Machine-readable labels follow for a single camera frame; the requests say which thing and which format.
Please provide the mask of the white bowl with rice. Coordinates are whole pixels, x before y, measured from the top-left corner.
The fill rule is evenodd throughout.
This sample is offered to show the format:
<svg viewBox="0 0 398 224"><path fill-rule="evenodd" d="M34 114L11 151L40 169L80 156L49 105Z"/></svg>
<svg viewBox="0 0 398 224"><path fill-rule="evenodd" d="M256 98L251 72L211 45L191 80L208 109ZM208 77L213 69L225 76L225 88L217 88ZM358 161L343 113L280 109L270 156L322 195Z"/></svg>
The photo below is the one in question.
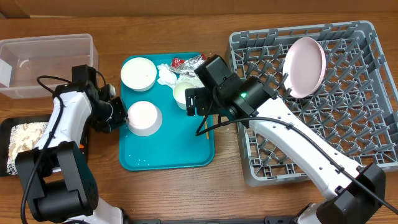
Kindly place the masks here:
<svg viewBox="0 0 398 224"><path fill-rule="evenodd" d="M156 133L163 122L160 109L149 101L138 101L127 111L127 126L137 136L150 136Z"/></svg>

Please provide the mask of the white bowl with peanuts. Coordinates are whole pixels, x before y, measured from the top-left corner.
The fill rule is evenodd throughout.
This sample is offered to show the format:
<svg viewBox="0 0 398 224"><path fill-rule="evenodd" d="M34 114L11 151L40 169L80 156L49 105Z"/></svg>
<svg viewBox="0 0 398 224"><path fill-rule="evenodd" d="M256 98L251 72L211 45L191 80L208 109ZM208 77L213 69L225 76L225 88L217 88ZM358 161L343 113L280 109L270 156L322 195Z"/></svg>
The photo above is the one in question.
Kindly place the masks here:
<svg viewBox="0 0 398 224"><path fill-rule="evenodd" d="M157 68L155 64L144 57L128 60L121 69L121 80L134 91L147 91L155 83Z"/></svg>

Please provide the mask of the white round plate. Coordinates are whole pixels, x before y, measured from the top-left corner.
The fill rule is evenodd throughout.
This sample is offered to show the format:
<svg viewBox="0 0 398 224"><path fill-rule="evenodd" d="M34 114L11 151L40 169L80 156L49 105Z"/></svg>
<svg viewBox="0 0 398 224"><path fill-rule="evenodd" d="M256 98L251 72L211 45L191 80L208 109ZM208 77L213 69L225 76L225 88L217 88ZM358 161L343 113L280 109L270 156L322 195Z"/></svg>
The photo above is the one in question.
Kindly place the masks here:
<svg viewBox="0 0 398 224"><path fill-rule="evenodd" d="M321 84L326 70L326 56L321 45L310 37L303 37L292 44L285 56L284 82L294 98L311 95Z"/></svg>

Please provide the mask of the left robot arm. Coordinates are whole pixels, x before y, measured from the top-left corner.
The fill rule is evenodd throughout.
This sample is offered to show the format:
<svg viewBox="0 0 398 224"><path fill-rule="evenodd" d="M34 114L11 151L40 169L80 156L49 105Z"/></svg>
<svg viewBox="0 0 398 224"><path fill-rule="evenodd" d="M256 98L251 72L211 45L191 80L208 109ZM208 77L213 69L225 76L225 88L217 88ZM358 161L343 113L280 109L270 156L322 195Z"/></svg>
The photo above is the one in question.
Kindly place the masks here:
<svg viewBox="0 0 398 224"><path fill-rule="evenodd" d="M110 133L126 124L127 109L112 85L98 86L101 73L72 68L72 80L51 91L53 112L33 148L18 153L16 169L24 189L21 221L28 208L38 222L130 223L127 213L100 198L80 149L88 127Z"/></svg>

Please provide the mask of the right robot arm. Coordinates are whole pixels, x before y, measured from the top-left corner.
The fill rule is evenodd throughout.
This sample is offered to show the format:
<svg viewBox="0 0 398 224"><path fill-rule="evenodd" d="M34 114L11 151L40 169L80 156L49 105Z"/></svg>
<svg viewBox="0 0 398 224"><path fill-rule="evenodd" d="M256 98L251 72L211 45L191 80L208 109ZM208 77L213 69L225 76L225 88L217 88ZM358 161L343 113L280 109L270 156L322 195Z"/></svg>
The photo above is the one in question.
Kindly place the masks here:
<svg viewBox="0 0 398 224"><path fill-rule="evenodd" d="M241 123L294 161L324 197L311 203L290 223L366 223L385 205L385 172L366 167L329 145L301 122L277 90L258 77L238 77L219 55L194 71L204 85L185 92L189 116L225 116L226 124Z"/></svg>

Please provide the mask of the black rectangular waste tray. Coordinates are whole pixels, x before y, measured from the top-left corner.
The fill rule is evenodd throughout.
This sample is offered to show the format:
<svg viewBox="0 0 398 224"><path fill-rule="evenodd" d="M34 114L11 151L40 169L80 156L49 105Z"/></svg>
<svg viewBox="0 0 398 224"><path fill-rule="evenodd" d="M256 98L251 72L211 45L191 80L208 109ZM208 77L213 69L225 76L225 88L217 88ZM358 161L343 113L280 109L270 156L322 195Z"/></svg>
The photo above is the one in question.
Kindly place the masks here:
<svg viewBox="0 0 398 224"><path fill-rule="evenodd" d="M50 119L50 114L42 114L36 116L23 116L16 118L7 118L1 123L1 177L10 176L7 173L7 161L9 153L9 143L11 137L11 130L14 126L24 123L34 122L47 122ZM88 137L90 130L84 129L83 135L80 141L80 150L85 156L85 160L88 160Z"/></svg>

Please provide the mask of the grey plastic dishwasher rack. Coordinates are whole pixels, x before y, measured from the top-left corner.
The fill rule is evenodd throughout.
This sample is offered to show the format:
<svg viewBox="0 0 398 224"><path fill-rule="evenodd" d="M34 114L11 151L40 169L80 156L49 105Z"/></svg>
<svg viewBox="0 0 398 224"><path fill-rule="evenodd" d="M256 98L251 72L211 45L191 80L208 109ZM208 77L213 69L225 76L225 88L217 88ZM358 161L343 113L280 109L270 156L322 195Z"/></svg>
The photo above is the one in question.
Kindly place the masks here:
<svg viewBox="0 0 398 224"><path fill-rule="evenodd" d="M295 99L284 94L282 67L302 37L321 45L326 73L313 95ZM226 58L240 77L278 89L288 108L339 152L362 166L397 170L397 88L370 22L234 32Z"/></svg>

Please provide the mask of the white paper cup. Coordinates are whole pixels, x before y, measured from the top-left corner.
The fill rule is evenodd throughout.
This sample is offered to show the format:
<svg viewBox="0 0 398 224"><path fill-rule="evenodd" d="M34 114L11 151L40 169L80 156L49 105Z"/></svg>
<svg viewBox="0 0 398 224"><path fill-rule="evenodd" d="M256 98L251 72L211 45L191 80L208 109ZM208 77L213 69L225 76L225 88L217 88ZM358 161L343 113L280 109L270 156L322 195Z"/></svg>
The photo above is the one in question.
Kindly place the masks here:
<svg viewBox="0 0 398 224"><path fill-rule="evenodd" d="M180 82L173 88L173 97L179 108L186 109L185 90L195 88L195 85L190 82Z"/></svg>

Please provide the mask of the crumpled silver foil wrapper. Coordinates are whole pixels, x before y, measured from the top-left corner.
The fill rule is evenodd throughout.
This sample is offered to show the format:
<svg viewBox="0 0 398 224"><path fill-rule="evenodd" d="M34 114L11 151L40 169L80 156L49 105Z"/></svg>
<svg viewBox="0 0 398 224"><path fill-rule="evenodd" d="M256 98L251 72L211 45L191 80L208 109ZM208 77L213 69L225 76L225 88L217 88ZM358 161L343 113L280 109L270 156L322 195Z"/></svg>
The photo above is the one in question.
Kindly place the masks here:
<svg viewBox="0 0 398 224"><path fill-rule="evenodd" d="M174 58L169 69L171 69L172 72L180 75L195 76L195 69L198 68L202 63L204 63L205 60L206 57L203 54L194 56L187 60Z"/></svg>

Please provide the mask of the crumpled white napkin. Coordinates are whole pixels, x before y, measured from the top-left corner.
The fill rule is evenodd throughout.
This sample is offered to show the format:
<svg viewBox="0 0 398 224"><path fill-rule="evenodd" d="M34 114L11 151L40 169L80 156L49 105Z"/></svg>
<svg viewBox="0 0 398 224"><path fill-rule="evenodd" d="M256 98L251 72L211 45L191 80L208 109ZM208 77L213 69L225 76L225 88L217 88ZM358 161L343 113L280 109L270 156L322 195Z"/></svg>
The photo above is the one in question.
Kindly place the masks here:
<svg viewBox="0 0 398 224"><path fill-rule="evenodd" d="M167 64L162 63L157 66L157 69L159 71L159 78L157 79L157 82L161 85L167 85L170 88L174 88L181 82L189 82L195 87L204 87L204 84L198 77L184 74L177 76L174 72L169 70L169 66Z"/></svg>

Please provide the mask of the teal plastic serving tray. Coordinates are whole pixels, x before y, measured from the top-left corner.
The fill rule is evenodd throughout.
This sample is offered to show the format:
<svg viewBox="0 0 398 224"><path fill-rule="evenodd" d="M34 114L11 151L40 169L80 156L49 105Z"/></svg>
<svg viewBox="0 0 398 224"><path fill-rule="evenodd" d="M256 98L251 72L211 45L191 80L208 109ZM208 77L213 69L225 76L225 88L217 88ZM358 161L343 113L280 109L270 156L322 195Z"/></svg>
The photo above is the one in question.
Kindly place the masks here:
<svg viewBox="0 0 398 224"><path fill-rule="evenodd" d="M160 129L150 136L137 136L125 124L119 129L119 161L132 171L176 169L208 165L215 156L214 132L196 136L201 116L187 116L177 106L172 89L155 83L146 91L121 84L121 99L127 108L137 101L156 105L163 116Z"/></svg>

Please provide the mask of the clear plastic storage bin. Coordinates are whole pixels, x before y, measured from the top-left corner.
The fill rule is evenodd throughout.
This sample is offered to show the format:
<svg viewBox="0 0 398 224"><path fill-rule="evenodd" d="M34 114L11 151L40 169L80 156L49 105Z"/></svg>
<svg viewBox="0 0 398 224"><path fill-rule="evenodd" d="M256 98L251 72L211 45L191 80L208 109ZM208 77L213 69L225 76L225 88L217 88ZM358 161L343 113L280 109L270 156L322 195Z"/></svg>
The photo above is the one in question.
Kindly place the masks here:
<svg viewBox="0 0 398 224"><path fill-rule="evenodd" d="M98 51L89 34L50 35L1 41L1 94L12 99L41 98L50 92L37 77L72 79L72 67L99 69Z"/></svg>

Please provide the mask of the pile of rice and peanuts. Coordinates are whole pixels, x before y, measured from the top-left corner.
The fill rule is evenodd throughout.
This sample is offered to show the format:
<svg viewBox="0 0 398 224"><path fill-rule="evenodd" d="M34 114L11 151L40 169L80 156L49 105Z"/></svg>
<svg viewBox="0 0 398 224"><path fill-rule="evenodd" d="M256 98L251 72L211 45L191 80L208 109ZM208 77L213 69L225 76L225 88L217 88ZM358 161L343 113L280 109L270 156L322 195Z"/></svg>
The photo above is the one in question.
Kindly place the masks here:
<svg viewBox="0 0 398 224"><path fill-rule="evenodd" d="M42 137L48 122L23 123L12 127L8 147L6 173L17 175L16 157L18 153L31 150Z"/></svg>

